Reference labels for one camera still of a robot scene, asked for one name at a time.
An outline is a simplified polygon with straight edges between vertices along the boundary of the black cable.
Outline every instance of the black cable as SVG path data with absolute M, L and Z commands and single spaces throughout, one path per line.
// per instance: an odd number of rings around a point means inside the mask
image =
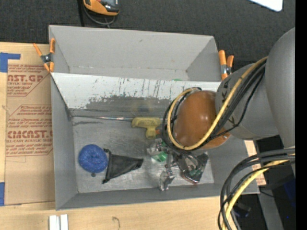
M 288 166 L 289 164 L 295 163 L 295 158 L 291 158 L 291 160 L 293 160 L 293 159 L 294 159 L 294 161 L 285 162 L 285 164 L 276 164 L 276 165 L 268 166 L 268 167 L 266 167 L 266 168 L 271 169 L 271 168 L 274 168 L 274 167 Z M 227 196 L 226 200 L 222 202 L 222 204 L 221 204 L 221 209 L 220 209 L 219 214 L 218 214 L 218 226 L 219 226 L 219 229 L 222 229 L 222 226 L 221 226 L 221 224 L 220 224 L 220 217 L 221 217 L 221 215 L 222 215 L 224 224 L 226 225 L 226 227 L 227 227 L 228 230 L 231 230 L 231 227 L 230 227 L 230 225 L 229 225 L 229 222 L 228 222 L 227 217 L 226 217 L 226 214 L 225 214 L 225 208 L 224 208 L 225 204 L 231 200 L 231 198 L 232 198 L 232 196 L 234 195 L 235 191 L 242 185 L 242 183 L 243 183 L 249 176 L 251 176 L 251 175 L 252 175 L 254 172 L 256 172 L 256 171 L 260 171 L 260 170 L 263 170 L 263 169 L 264 169 L 264 168 L 259 168 L 259 169 L 257 169 L 257 170 L 254 170 L 254 171 L 252 171 L 252 172 L 246 174 L 246 175 L 236 184 L 236 186 L 234 187 L 234 189 L 233 189 L 233 190 L 230 192 L 230 194 Z
M 262 158 L 261 160 L 258 160 L 258 161 L 250 161 L 250 162 L 248 162 L 248 163 L 243 163 L 243 164 L 238 164 L 233 170 L 232 170 L 232 172 L 231 172 L 231 174 L 229 175 L 229 177 L 226 179 L 226 181 L 225 181 L 225 183 L 224 183 L 224 185 L 223 185 L 223 187 L 222 187 L 222 190 L 221 190 L 221 195 L 220 195 L 220 206 L 221 206 L 221 208 L 223 207 L 223 204 L 222 204 L 222 202 L 223 202 L 223 199 L 224 199 L 224 195 L 225 195 L 225 188 L 226 188 L 226 195 L 228 195 L 228 196 L 232 196 L 231 194 L 229 194 L 229 191 L 230 191 L 230 184 L 231 184 L 231 180 L 232 180 L 232 178 L 238 173 L 238 172 L 240 172 L 241 170 L 243 170 L 243 169 L 245 169 L 245 168 L 247 168 L 247 167 L 249 167 L 249 166 L 252 166 L 252 165 L 254 165 L 254 164 L 257 164 L 257 163 L 264 163 L 264 162 L 270 162 L 270 161 L 278 161 L 278 160 L 294 160 L 295 159 L 295 157 L 293 157 L 293 156 L 288 156 L 288 155 L 283 155 L 283 156 L 271 156 L 271 154 L 274 154 L 275 152 L 274 151 L 269 151 L 269 152 L 265 152 L 265 154 L 266 155 L 269 155 L 268 157 L 266 157 L 266 158 Z M 281 150 L 277 150 L 277 153 L 276 154 L 278 154 L 278 153 L 285 153 L 284 152 L 284 150 L 283 149 L 281 149 Z
M 217 126 L 214 128 L 214 130 L 211 133 L 211 136 L 216 136 L 217 133 L 221 130 L 221 128 L 225 125 L 225 123 L 228 121 L 229 117 L 241 101 L 241 99 L 244 97 L 248 89 L 251 87 L 251 85 L 256 81 L 256 79 L 260 76 L 260 78 L 263 78 L 264 74 L 264 63 L 262 65 L 259 65 L 258 68 L 255 68 L 254 71 L 252 71 L 248 76 L 246 81 L 242 83 L 241 88 L 238 90 L 238 93 L 235 95 L 233 101 L 230 103 L 229 107 L 227 108 L 226 112 L 223 114 L 221 117 L 219 123 Z
M 258 88 L 259 84 L 261 83 L 263 77 L 264 77 L 264 71 L 262 72 L 262 74 L 261 74 L 261 76 L 260 76 L 258 82 L 255 84 L 255 86 L 254 86 L 254 88 L 253 88 L 253 90 L 252 90 L 250 96 L 248 97 L 248 99 L 247 99 L 247 101 L 246 101 L 246 103 L 245 103 L 245 106 L 244 106 L 244 109 L 243 109 L 243 112 L 242 112 L 242 115 L 241 115 L 239 121 L 238 121 L 233 127 L 229 128 L 228 130 L 225 130 L 225 131 L 223 131 L 223 132 L 221 132 L 221 133 L 219 133 L 219 134 L 217 134 L 217 135 L 210 136 L 210 137 L 208 138 L 208 142 L 211 141 L 211 140 L 213 140 L 213 139 L 215 139 L 215 138 L 217 138 L 217 137 L 219 137 L 219 136 L 222 136 L 222 135 L 226 134 L 227 132 L 233 130 L 234 128 L 236 128 L 236 127 L 238 127 L 238 126 L 240 125 L 240 123 L 242 122 L 242 120 L 243 120 L 243 118 L 244 118 L 244 116 L 245 116 L 245 113 L 246 113 L 246 111 L 247 111 L 248 104 L 249 104 L 251 98 L 253 97 L 253 95 L 254 95 L 256 89 Z
M 191 160 L 193 163 L 194 161 L 188 156 L 192 156 L 194 159 L 196 159 L 200 164 L 203 164 L 203 161 L 200 161 L 194 154 L 192 153 L 187 153 L 185 150 L 180 150 L 178 149 L 176 146 L 174 146 L 173 143 L 171 143 L 168 139 L 168 136 L 166 134 L 166 125 L 165 125 L 165 121 L 166 121 L 166 117 L 167 117 L 167 114 L 168 114 L 168 111 L 171 107 L 171 105 L 174 103 L 174 101 L 171 102 L 171 104 L 167 107 L 165 113 L 164 113 L 164 116 L 163 116 L 163 119 L 162 119 L 162 130 L 161 130 L 161 138 L 162 140 L 166 143 L 166 145 L 172 149 L 177 155 L 181 155 L 182 157 L 184 158 L 188 158 L 189 160 Z
M 79 12 L 79 17 L 80 17 L 80 23 L 81 26 L 84 27 L 85 23 L 84 23 L 84 18 L 83 18 L 83 13 L 82 10 L 84 11 L 85 15 L 94 23 L 101 25 L 101 26 L 107 26 L 108 28 L 110 28 L 110 25 L 116 20 L 116 16 L 112 16 L 112 20 L 108 21 L 106 17 L 104 17 L 105 19 L 105 23 L 96 20 L 93 16 L 90 15 L 90 13 L 87 11 L 87 9 L 85 8 L 83 1 L 82 0 L 77 0 L 78 2 L 78 12 Z
M 79 12 L 81 26 L 85 27 L 84 18 L 82 14 L 82 7 L 83 7 L 82 0 L 77 0 L 77 4 L 78 4 L 78 12 Z
M 115 19 L 116 19 L 116 16 L 112 16 L 112 17 L 113 17 L 112 20 L 108 22 L 107 19 L 106 19 L 106 17 L 105 17 L 105 21 L 106 21 L 106 22 L 104 23 L 104 22 L 100 22 L 100 21 L 94 19 L 94 18 L 90 15 L 90 13 L 87 11 L 87 9 L 85 8 L 85 6 L 83 6 L 83 11 L 85 12 L 86 16 L 87 16 L 92 22 L 95 22 L 96 24 L 102 25 L 102 26 L 107 26 L 107 27 L 109 27 L 109 26 L 115 21 Z
M 255 155 L 252 155 L 248 158 L 245 158 L 243 159 L 229 174 L 228 178 L 225 180 L 225 183 L 221 189 L 221 194 L 220 194 L 220 202 L 221 202 L 221 207 L 222 207 L 222 201 L 223 201 L 223 198 L 224 198 L 224 195 L 225 193 L 227 194 L 227 190 L 229 189 L 230 190 L 230 184 L 231 184 L 231 180 L 232 178 L 237 174 L 239 173 L 241 170 L 249 167 L 249 166 L 252 166 L 254 164 L 257 164 L 257 163 L 261 163 L 261 162 L 266 162 L 266 160 L 264 160 L 265 158 L 269 159 L 269 161 L 272 159 L 272 156 L 276 156 L 276 155 L 279 155 L 279 154 L 287 154 L 287 153 L 294 153 L 295 152 L 295 149 L 279 149 L 279 150 L 273 150 L 273 151 L 267 151 L 267 152 L 262 152 L 262 153 L 259 153 L 259 154 L 255 154 Z M 237 225 L 237 221 L 236 221 L 236 218 L 235 218 L 235 215 L 234 215 L 234 212 L 233 210 L 231 211 L 232 213 L 232 217 L 234 218 L 234 222 L 235 224 Z

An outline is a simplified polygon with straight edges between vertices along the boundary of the yellow object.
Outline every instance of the yellow object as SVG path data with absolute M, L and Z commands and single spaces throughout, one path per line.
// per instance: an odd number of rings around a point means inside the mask
M 156 128 L 161 124 L 161 120 L 158 117 L 136 117 L 132 120 L 132 128 L 140 127 L 146 128 L 145 136 L 147 139 L 155 139 Z
M 217 114 L 214 122 L 212 123 L 210 129 L 207 131 L 207 133 L 203 136 L 203 138 L 197 142 L 196 144 L 192 145 L 192 146 L 183 146 L 181 144 L 179 144 L 173 137 L 172 131 L 171 131 L 171 115 L 173 112 L 173 109 L 177 103 L 177 101 L 180 99 L 181 96 L 185 95 L 188 92 L 191 92 L 193 90 L 195 90 L 195 88 L 191 88 L 188 90 L 185 90 L 184 92 L 182 92 L 179 96 L 177 96 L 177 98 L 173 101 L 173 104 L 171 105 L 168 115 L 167 115 L 167 134 L 170 138 L 170 140 L 172 141 L 172 143 L 180 149 L 183 150 L 193 150 L 195 148 L 197 148 L 198 146 L 200 146 L 208 137 L 209 135 L 213 132 L 214 128 L 216 127 L 217 123 L 219 122 L 219 120 L 221 119 L 223 113 L 225 112 L 231 98 L 233 97 L 233 95 L 235 94 L 235 91 L 237 90 L 237 88 L 239 87 L 239 85 L 241 84 L 242 80 L 253 70 L 255 69 L 257 66 L 261 65 L 268 57 L 264 57 L 262 59 L 260 59 L 259 61 L 257 61 L 254 65 L 252 65 L 250 68 L 248 68 L 243 75 L 238 79 L 238 81 L 236 82 L 236 84 L 233 86 L 233 88 L 231 89 L 231 92 L 229 93 L 229 95 L 227 96 L 222 108 L 220 109 L 219 113 Z

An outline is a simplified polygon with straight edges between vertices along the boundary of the yellow handle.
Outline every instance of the yellow handle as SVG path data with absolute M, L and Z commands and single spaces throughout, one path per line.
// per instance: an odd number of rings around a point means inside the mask
M 131 122 L 131 127 L 146 128 L 145 136 L 147 139 L 155 139 L 156 128 L 161 124 L 158 117 L 136 117 Z

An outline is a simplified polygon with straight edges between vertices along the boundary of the metal part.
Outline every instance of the metal part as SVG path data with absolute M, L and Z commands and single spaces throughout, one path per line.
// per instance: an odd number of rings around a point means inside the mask
M 188 158 L 179 158 L 177 163 L 182 172 L 182 177 L 193 184 L 199 183 L 208 158 L 205 153 L 196 157 L 188 155 Z
M 162 139 L 155 139 L 155 143 L 147 149 L 147 153 L 156 161 L 163 162 L 167 158 L 167 147 L 162 144 Z
M 175 177 L 171 169 L 165 169 L 160 175 L 160 190 L 168 190 L 168 185 L 172 183 Z
M 159 188 L 161 191 L 168 190 L 168 185 L 170 185 L 174 180 L 174 178 L 176 177 L 176 175 L 174 175 L 173 171 L 171 170 L 171 167 L 173 166 L 172 160 L 173 160 L 173 154 L 170 151 L 167 154 L 165 170 L 160 175 Z

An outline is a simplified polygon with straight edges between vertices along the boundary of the blue sponge ball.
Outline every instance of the blue sponge ball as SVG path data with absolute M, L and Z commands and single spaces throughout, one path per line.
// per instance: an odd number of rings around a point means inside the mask
M 108 165 L 105 151 L 94 144 L 84 146 L 78 160 L 81 167 L 91 173 L 102 172 Z

